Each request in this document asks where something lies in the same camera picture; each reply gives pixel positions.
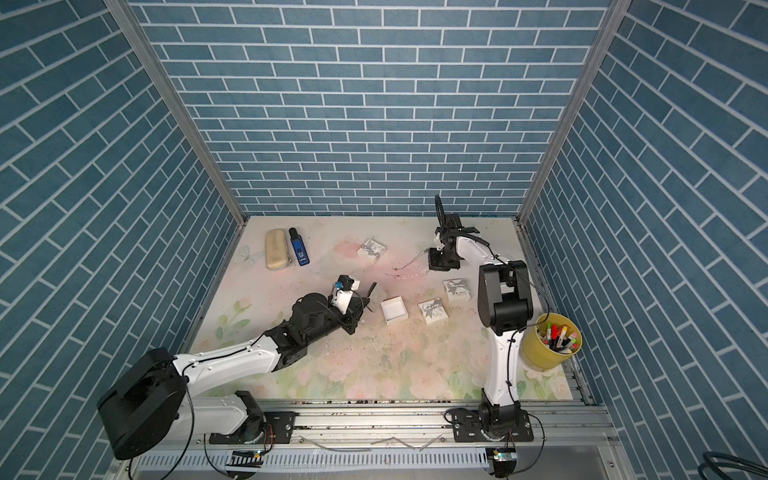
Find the white jewelry box base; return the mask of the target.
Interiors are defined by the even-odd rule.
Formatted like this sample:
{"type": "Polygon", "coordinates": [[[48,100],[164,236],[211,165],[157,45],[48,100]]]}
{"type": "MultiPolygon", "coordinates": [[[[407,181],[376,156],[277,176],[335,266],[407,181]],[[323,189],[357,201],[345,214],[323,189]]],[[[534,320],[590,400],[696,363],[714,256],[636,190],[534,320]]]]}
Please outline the white jewelry box base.
{"type": "Polygon", "coordinates": [[[409,317],[405,302],[401,296],[382,301],[380,308],[387,325],[401,322],[409,317]]]}

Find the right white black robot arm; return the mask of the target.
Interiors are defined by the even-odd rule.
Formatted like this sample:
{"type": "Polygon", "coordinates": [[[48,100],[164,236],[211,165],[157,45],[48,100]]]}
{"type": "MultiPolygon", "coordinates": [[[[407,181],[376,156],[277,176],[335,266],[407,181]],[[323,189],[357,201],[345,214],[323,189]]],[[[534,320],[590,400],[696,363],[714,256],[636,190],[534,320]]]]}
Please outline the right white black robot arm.
{"type": "Polygon", "coordinates": [[[482,389],[480,413],[493,425],[520,410],[516,370],[521,337],[534,315],[525,262],[498,255],[480,231],[466,227],[456,213],[436,204],[435,245],[427,250],[433,271],[457,270],[462,263],[478,268],[477,312],[491,340],[490,373],[482,389]]]}

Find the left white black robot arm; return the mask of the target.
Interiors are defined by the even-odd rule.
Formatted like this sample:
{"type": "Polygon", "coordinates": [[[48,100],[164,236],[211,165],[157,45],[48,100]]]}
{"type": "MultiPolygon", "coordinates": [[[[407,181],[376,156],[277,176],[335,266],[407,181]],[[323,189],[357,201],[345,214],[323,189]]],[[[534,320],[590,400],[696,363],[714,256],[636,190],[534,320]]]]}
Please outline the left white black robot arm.
{"type": "Polygon", "coordinates": [[[288,319],[253,340],[197,354],[165,348],[145,353],[97,403],[115,458],[131,460],[165,440],[195,435],[230,444],[259,440],[266,419],[250,393],[215,400],[206,392],[287,368],[337,330],[353,334],[370,304],[358,288],[358,281],[342,275],[331,294],[304,295],[288,319]]]}

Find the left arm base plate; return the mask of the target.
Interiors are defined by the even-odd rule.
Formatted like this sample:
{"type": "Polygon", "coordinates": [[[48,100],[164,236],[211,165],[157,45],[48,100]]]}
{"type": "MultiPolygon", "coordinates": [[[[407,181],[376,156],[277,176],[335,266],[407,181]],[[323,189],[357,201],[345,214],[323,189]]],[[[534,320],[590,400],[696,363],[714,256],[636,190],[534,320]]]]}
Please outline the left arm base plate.
{"type": "Polygon", "coordinates": [[[213,445],[272,445],[288,444],[291,440],[297,413],[293,411],[266,412],[247,418],[234,433],[213,433],[207,441],[213,445]]]}

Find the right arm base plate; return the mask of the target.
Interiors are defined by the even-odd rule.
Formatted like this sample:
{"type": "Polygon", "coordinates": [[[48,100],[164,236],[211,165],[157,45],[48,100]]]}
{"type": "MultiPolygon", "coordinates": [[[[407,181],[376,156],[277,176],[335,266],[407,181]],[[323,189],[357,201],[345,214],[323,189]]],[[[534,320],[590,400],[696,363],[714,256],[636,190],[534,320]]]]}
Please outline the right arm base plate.
{"type": "Polygon", "coordinates": [[[478,410],[451,408],[443,412],[457,443],[508,442],[534,440],[528,412],[513,406],[501,410],[481,406],[478,410]]]}

